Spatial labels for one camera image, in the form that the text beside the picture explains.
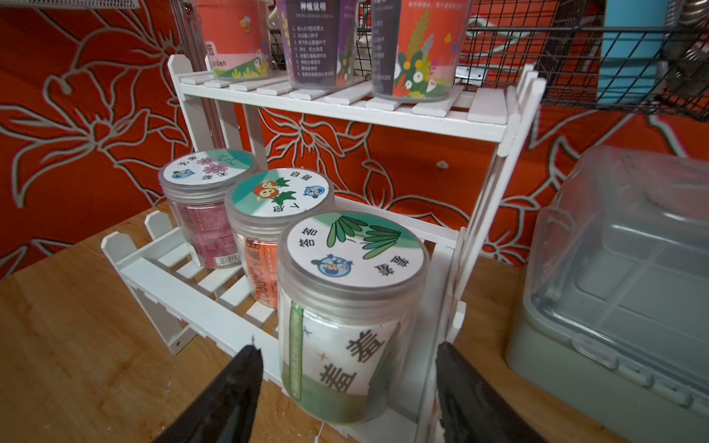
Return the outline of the seed jar tree lid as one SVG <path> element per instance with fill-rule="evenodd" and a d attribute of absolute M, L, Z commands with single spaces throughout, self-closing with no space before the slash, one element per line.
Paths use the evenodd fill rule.
<path fill-rule="evenodd" d="M 410 230 L 364 212 L 303 218 L 278 244 L 282 385 L 335 424 L 386 409 L 407 353 L 429 254 Z"/>

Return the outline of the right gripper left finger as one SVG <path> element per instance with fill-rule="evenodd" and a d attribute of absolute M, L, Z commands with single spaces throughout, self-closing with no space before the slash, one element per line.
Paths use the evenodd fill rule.
<path fill-rule="evenodd" d="M 250 441 L 263 376 L 261 350 L 245 346 L 157 442 Z"/>

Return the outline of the seed jar strawberry lid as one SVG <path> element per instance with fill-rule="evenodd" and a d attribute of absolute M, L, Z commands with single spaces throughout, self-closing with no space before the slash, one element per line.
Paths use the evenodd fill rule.
<path fill-rule="evenodd" d="M 255 300 L 278 306 L 278 242 L 303 217 L 334 207 L 334 184 L 325 175 L 297 168 L 256 173 L 232 186 L 225 208 Z"/>

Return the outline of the small clear cup red seeds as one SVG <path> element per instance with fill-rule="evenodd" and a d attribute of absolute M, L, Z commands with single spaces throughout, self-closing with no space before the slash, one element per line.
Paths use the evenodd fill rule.
<path fill-rule="evenodd" d="M 269 1 L 197 1 L 210 68 L 217 79 L 240 82 L 271 77 Z"/>

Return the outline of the seed jar flower lid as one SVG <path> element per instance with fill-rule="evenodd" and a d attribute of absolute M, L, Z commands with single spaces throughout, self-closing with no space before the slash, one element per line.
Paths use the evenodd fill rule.
<path fill-rule="evenodd" d="M 159 171 L 162 191 L 193 249 L 192 257 L 202 267 L 221 269 L 240 263 L 225 199 L 233 186 L 258 171 L 252 153 L 223 149 L 192 152 Z"/>

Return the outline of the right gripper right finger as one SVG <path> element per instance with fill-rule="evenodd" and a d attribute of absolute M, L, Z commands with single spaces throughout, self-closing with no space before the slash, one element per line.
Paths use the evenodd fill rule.
<path fill-rule="evenodd" d="M 446 341 L 437 350 L 436 378 L 446 442 L 544 441 Z"/>

